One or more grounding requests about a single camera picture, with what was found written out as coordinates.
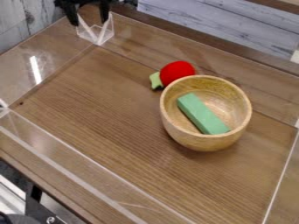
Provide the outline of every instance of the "red ball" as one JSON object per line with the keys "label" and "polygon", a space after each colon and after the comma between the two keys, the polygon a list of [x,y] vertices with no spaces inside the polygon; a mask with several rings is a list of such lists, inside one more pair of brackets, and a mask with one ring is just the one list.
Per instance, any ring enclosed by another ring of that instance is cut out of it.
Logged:
{"label": "red ball", "polygon": [[189,75],[195,75],[192,64],[185,61],[175,61],[161,69],[160,80],[162,85],[168,86],[173,81]]}

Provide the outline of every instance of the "bowl rim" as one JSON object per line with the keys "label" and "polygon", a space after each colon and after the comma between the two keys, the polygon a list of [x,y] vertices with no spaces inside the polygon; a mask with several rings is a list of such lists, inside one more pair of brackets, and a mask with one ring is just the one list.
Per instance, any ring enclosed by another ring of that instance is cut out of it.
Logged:
{"label": "bowl rim", "polygon": [[[223,133],[223,134],[217,134],[217,135],[203,135],[201,133],[193,133],[191,131],[188,131],[187,129],[173,125],[173,122],[172,122],[172,119],[171,117],[168,116],[166,112],[165,112],[165,108],[164,108],[164,96],[166,95],[166,92],[168,90],[181,81],[185,81],[188,79],[213,79],[213,80],[219,80],[219,81],[223,81],[225,82],[228,85],[231,85],[236,90],[237,92],[241,94],[244,100],[245,100],[245,103],[247,103],[247,106],[248,106],[248,111],[247,111],[247,117],[243,121],[243,123],[233,129],[231,130],[229,132],[227,133]],[[249,122],[249,119],[251,119],[251,116],[252,116],[252,106],[251,106],[251,102],[248,100],[248,97],[244,93],[244,91],[233,84],[231,83],[228,80],[224,80],[216,76],[211,76],[211,75],[205,75],[205,74],[195,74],[192,76],[187,76],[187,77],[183,77],[180,78],[179,80],[173,81],[164,89],[162,91],[162,94],[161,94],[161,98],[160,98],[160,110],[161,110],[161,114],[166,120],[168,123],[172,124],[172,126],[181,132],[189,134],[189,135],[193,135],[195,137],[205,137],[205,138],[213,138],[213,137],[227,137],[227,136],[231,136],[233,135],[235,133],[240,132],[248,125],[248,122]]]}

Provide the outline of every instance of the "wooden bowl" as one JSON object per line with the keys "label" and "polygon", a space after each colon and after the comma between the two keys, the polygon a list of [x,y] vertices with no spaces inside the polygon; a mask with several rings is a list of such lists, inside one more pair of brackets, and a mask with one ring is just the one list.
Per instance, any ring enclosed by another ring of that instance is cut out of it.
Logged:
{"label": "wooden bowl", "polygon": [[[203,135],[176,105],[176,99],[195,93],[231,131]],[[162,126],[173,140],[195,151],[217,151],[229,147],[244,133],[252,115],[244,92],[227,80],[193,75],[176,80],[162,91],[160,99]]]}

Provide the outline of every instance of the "green object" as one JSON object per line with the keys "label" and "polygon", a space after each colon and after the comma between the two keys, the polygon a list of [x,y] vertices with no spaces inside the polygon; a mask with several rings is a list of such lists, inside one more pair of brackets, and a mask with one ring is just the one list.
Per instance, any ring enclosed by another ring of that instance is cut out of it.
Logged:
{"label": "green object", "polygon": [[195,94],[177,98],[177,107],[203,134],[217,135],[229,131],[228,126],[212,113]]}
{"label": "green object", "polygon": [[164,84],[160,80],[160,72],[150,74],[149,81],[152,82],[152,89],[162,88]]}

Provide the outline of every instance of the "green sponge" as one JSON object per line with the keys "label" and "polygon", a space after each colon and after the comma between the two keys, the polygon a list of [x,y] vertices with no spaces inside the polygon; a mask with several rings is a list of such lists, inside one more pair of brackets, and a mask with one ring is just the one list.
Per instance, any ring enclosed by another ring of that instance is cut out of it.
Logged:
{"label": "green sponge", "polygon": [[229,131],[228,126],[195,94],[185,94],[177,98],[177,107],[203,134],[217,135]]}

